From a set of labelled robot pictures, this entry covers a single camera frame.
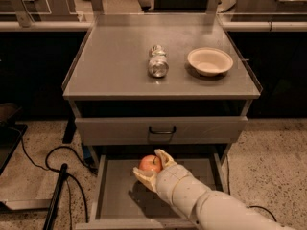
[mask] silver can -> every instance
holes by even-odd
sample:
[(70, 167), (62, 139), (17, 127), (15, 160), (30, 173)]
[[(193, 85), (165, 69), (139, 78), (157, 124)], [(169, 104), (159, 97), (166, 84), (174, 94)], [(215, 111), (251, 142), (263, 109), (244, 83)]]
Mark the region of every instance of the silver can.
[(161, 45), (154, 45), (149, 51), (148, 72), (155, 78), (164, 77), (169, 71), (166, 53)]

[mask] apple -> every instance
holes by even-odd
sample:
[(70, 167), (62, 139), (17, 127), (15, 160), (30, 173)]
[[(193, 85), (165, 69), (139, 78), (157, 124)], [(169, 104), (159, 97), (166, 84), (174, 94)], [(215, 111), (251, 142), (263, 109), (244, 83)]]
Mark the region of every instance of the apple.
[(142, 158), (138, 169), (142, 171), (156, 171), (159, 173), (162, 170), (161, 159), (156, 155), (147, 155)]

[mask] speckled floor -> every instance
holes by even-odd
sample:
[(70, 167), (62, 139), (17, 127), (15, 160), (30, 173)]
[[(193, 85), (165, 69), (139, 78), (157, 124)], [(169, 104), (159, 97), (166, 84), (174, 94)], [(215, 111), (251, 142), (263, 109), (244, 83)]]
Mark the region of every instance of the speckled floor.
[[(26, 151), (38, 165), (45, 165), (47, 153), (61, 145), (65, 121), (32, 121), (24, 136)], [(78, 132), (70, 146), (81, 155)], [(231, 194), (246, 205), (268, 208), (282, 224), (305, 230), (307, 222), (307, 120), (249, 120), (228, 154)], [(57, 150), (49, 159), (59, 168), (68, 164), (68, 171), (81, 182), (90, 213), (96, 176), (83, 167), (69, 150)], [(223, 164), (227, 178), (227, 162)], [(27, 200), (51, 198), (58, 174), (33, 166), (19, 145), (10, 163), (0, 176), (0, 198)], [(72, 193), (73, 226), (84, 222), (81, 193), (74, 181), (68, 180)], [(59, 201), (55, 228), (69, 229), (68, 188), (64, 184)], [(270, 217), (265, 211), (260, 213)], [(0, 229), (42, 229), (46, 212), (0, 215)]]

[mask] robotic hand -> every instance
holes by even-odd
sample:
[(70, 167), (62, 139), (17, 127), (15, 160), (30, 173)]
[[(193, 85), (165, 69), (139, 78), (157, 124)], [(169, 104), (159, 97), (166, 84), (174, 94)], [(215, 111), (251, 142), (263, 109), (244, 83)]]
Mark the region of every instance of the robotic hand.
[(197, 229), (295, 230), (263, 217), (231, 195), (212, 191), (164, 150), (154, 152), (163, 170), (157, 173), (133, 168), (134, 175)]

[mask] bowl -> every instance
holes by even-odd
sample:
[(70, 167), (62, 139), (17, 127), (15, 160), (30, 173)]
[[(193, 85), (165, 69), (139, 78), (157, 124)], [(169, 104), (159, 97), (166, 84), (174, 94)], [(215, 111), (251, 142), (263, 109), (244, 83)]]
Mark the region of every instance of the bowl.
[(199, 74), (207, 77), (225, 74), (233, 65), (228, 53), (214, 48), (195, 49), (189, 53), (188, 61)]

